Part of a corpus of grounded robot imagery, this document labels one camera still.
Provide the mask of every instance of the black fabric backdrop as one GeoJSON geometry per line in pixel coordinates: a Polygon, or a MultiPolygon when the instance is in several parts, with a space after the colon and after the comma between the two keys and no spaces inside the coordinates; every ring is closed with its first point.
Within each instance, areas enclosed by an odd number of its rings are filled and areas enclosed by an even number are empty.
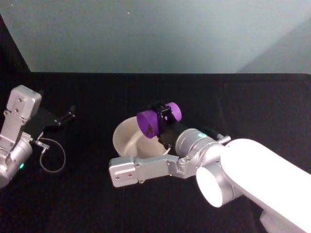
{"type": "Polygon", "coordinates": [[[194,177],[113,187],[108,162],[117,156],[114,129],[158,99],[176,102],[190,127],[206,125],[232,138],[254,139],[311,172],[309,75],[2,75],[3,110],[10,90],[19,84],[43,89],[41,107],[59,116],[75,104],[77,119],[68,130],[50,135],[66,150],[63,172],[43,172],[35,150],[0,190],[2,233],[265,232],[261,209],[251,201],[242,197],[213,208],[194,177]]]}

